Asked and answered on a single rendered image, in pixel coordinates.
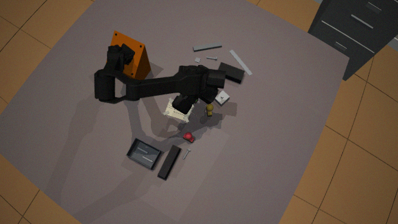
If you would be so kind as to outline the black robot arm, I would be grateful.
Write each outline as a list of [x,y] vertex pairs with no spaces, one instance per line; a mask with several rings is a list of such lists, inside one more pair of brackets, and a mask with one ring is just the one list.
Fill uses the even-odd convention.
[[[95,98],[104,103],[116,104],[124,100],[137,101],[143,97],[180,93],[194,96],[195,99],[210,104],[223,89],[226,71],[205,69],[198,66],[179,66],[178,72],[171,77],[156,79],[130,79],[123,73],[124,65],[129,65],[135,52],[124,43],[109,46],[107,63],[104,69],[95,73]],[[126,95],[115,97],[115,78],[126,84]]]

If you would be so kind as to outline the grey flat bar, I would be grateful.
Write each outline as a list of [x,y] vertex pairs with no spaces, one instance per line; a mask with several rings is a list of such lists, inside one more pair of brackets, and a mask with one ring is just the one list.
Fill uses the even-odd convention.
[[201,45],[201,46],[193,46],[193,50],[194,50],[194,52],[197,52],[197,51],[201,51],[201,50],[213,49],[216,47],[222,47],[221,42],[210,43],[210,44]]
[[247,74],[248,74],[249,76],[253,74],[253,73],[246,67],[246,65],[244,65],[244,63],[242,62],[242,60],[237,56],[237,54],[236,54],[233,50],[230,50],[229,52],[234,56],[234,58],[237,60],[237,62],[245,69],[245,71],[247,72]]

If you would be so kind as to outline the yellow rubber stamp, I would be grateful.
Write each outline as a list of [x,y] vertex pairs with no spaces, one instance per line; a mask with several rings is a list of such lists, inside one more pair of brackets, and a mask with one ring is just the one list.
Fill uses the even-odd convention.
[[212,110],[213,110],[213,105],[212,104],[208,104],[206,106],[206,110],[207,110],[207,117],[211,117],[212,116]]

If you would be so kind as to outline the red-handled rubber stamp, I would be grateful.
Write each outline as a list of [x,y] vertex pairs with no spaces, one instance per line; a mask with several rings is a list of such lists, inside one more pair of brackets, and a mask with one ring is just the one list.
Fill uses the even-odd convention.
[[192,137],[191,133],[185,133],[183,136],[183,139],[187,140],[190,143],[192,143],[194,141],[194,138]]

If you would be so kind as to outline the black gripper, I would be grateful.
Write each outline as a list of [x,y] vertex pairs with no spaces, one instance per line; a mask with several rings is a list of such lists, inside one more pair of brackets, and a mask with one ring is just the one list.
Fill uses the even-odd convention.
[[183,114],[187,114],[195,101],[196,99],[194,98],[194,96],[184,96],[180,94],[179,96],[176,96],[176,98],[173,100],[172,107]]

